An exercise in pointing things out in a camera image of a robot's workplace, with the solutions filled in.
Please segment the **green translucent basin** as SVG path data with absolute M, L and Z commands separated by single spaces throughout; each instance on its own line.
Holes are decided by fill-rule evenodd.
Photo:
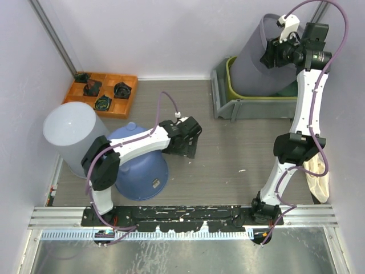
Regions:
M 297 81 L 293 81 L 285 88 L 279 90 L 275 94 L 273 94 L 273 97 L 297 97 L 298 94 L 298 83 Z

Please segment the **blue plastic bucket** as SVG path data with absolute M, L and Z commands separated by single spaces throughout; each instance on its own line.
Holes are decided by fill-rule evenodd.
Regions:
M 125 198 L 148 200 L 156 196 L 168 181 L 168 166 L 162 150 L 170 142 L 167 132 L 158 126 L 154 133 L 130 122 L 108 137 L 119 154 L 115 186 Z

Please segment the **dark grey ribbed bin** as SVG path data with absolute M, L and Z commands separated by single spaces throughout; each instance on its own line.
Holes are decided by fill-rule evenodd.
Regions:
M 231 86 L 242 96 L 272 96 L 296 81 L 295 67 L 287 65 L 268 69 L 260 62 L 267 40 L 281 34 L 277 14 L 265 14 L 230 69 Z

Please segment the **light grey round bin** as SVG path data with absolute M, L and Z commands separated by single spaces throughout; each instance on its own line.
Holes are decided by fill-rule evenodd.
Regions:
M 81 161 L 94 140 L 109 135 L 109 130 L 94 109 L 83 102 L 69 102 L 55 108 L 45 119 L 43 135 L 69 166 L 85 178 Z

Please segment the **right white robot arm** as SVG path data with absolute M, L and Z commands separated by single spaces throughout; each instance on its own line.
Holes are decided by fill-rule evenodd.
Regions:
M 323 89 L 332 54 L 324 50 L 329 26 L 307 23 L 302 35 L 295 31 L 267 42 L 260 61 L 267 68 L 293 64 L 298 95 L 294 120 L 288 133 L 274 142 L 275 164 L 264 187 L 252 200 L 253 223 L 271 224 L 280 215 L 281 196 L 296 170 L 323 151 L 326 139 L 320 136 L 319 116 Z

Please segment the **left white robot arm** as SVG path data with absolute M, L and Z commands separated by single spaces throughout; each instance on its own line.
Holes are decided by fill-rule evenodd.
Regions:
M 112 186 L 130 200 L 159 194 L 169 176 L 163 154 L 193 159 L 201 132 L 202 127 L 190 116 L 165 120 L 150 130 L 129 123 L 113 133 L 119 138 L 97 137 L 81 161 L 94 220 L 101 226 L 113 222 Z

